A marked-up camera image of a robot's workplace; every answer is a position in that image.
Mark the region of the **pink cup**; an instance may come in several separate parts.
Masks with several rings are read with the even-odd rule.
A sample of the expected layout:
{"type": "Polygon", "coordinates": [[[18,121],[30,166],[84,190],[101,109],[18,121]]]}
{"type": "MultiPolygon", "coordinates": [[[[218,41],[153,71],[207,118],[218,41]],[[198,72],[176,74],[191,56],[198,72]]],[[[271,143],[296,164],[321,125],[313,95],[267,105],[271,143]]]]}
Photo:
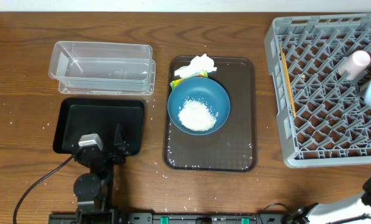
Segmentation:
{"type": "Polygon", "coordinates": [[[363,50],[357,50],[348,56],[347,60],[338,69],[339,75],[347,76],[348,80],[354,80],[370,64],[371,56],[363,50]]]}

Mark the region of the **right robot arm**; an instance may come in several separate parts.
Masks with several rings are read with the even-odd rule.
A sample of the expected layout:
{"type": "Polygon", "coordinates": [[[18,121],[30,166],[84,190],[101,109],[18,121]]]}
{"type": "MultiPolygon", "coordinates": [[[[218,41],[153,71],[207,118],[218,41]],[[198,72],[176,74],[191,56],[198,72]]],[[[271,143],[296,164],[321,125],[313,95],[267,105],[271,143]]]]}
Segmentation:
{"type": "Polygon", "coordinates": [[[314,203],[284,217],[287,224],[371,223],[371,178],[363,191],[336,203],[314,203]]]}

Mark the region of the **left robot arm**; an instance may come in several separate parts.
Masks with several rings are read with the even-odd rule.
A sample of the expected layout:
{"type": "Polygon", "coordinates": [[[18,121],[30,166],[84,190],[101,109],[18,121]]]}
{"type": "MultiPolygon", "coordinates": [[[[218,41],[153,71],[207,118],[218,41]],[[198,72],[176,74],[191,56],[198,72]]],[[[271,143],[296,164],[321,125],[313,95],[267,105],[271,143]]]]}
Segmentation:
{"type": "Polygon", "coordinates": [[[76,162],[90,169],[78,177],[73,185],[80,213],[103,213],[112,208],[114,166],[126,162],[124,150],[127,147],[120,124],[116,125],[112,144],[103,144],[96,133],[80,138],[72,155],[76,162]]]}

